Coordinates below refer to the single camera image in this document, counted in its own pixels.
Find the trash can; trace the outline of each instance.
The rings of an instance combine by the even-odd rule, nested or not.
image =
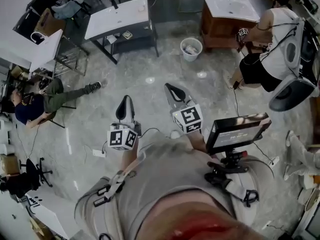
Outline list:
[[[197,54],[189,54],[189,53],[185,52],[185,48],[187,46],[192,46],[192,47],[196,48],[198,53]],[[183,53],[184,59],[188,62],[193,62],[198,57],[198,55],[202,52],[202,43],[198,39],[195,39],[193,37],[188,37],[188,38],[182,40],[182,42],[180,43],[180,49]]]

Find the white cylinder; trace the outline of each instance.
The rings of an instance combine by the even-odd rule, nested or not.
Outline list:
[[[192,46],[193,48],[196,48],[198,53],[197,54],[189,54],[189,53],[185,52],[185,48],[187,46]],[[198,55],[202,52],[202,48],[203,48],[202,43],[198,39],[195,39],[193,37],[188,37],[188,38],[182,40],[182,42],[180,43],[180,49],[183,53],[183,57],[188,62],[193,62],[198,57]]]
[[[13,128],[13,124],[10,121],[0,120],[0,130],[9,132]]]
[[[15,146],[10,144],[0,144],[0,154],[10,155],[15,153]]]

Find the wooden vanity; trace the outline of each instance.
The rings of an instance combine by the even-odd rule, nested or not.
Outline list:
[[[249,9],[252,10],[249,20],[237,18]],[[252,29],[257,20],[259,17],[247,0],[204,0],[200,28],[204,49],[237,48],[236,33],[242,28]]]

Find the olive pants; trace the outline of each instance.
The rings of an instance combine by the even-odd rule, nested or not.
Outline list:
[[[64,92],[64,86],[61,80],[55,78],[49,83],[47,89],[44,91],[44,111],[46,113],[53,113],[60,109],[64,103],[89,93],[90,88],[88,85],[78,90]]]

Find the navy blue t-shirt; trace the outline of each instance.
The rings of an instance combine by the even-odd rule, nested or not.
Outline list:
[[[44,111],[44,97],[40,94],[34,95],[33,93],[24,95],[22,102],[14,109],[16,119],[25,125],[28,120],[33,121],[40,117]]]

